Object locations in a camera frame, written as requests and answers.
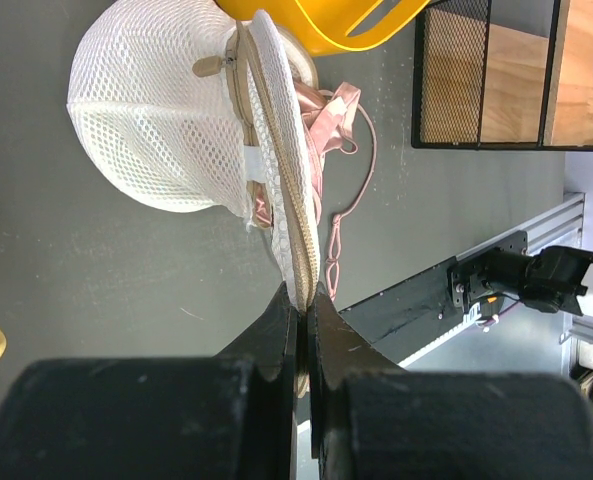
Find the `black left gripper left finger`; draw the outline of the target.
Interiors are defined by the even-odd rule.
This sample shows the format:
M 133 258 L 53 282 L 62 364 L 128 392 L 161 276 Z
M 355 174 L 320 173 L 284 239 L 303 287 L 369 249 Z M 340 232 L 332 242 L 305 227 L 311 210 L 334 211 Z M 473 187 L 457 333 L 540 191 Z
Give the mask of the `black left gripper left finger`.
M 291 479 L 297 313 L 212 357 L 42 360 L 0 405 L 0 479 Z

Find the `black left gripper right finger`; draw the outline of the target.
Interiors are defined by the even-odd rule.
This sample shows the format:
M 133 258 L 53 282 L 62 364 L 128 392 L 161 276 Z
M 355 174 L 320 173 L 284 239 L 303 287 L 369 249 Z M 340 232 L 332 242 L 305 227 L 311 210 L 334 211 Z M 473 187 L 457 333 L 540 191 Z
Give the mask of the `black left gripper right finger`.
M 413 373 L 319 291 L 307 317 L 311 454 L 323 479 L 593 479 L 593 413 L 569 380 Z

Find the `pink bra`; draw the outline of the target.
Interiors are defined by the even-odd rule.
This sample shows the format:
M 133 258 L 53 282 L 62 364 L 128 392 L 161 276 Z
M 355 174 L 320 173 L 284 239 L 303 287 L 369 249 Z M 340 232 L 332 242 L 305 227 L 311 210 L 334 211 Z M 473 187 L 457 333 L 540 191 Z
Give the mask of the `pink bra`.
M 360 203 L 371 179 L 364 178 L 354 199 L 331 218 L 326 247 L 320 247 L 317 226 L 323 208 L 324 170 L 329 153 L 353 155 L 358 146 L 353 126 L 369 116 L 360 103 L 361 91 L 344 82 L 335 91 L 317 90 L 301 81 L 291 83 L 300 124 L 281 124 L 266 112 L 266 90 L 249 89 L 251 134 L 245 146 L 247 223 L 270 234 L 272 253 L 289 299 L 300 311 L 313 301 L 318 281 L 329 295 L 337 292 L 342 252 L 341 225 Z

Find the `white mesh laundry bag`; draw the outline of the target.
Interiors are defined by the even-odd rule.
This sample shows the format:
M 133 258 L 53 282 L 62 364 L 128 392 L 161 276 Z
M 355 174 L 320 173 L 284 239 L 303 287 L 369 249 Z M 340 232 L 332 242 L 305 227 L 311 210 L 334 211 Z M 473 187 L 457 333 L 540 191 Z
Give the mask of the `white mesh laundry bag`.
M 222 206 L 265 229 L 291 304 L 320 276 L 323 163 L 308 131 L 320 107 L 302 45 L 265 10 L 212 1 L 118 1 L 87 30 L 67 110 L 119 191 L 160 210 Z

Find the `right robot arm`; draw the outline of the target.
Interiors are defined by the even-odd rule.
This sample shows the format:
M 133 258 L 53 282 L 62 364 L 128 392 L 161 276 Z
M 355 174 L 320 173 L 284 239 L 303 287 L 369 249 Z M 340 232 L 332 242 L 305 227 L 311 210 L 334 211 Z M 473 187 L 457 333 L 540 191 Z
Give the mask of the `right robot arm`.
M 542 313 L 593 318 L 593 252 L 554 245 L 530 256 L 491 248 L 450 268 L 456 306 L 465 312 L 485 297 L 509 296 Z

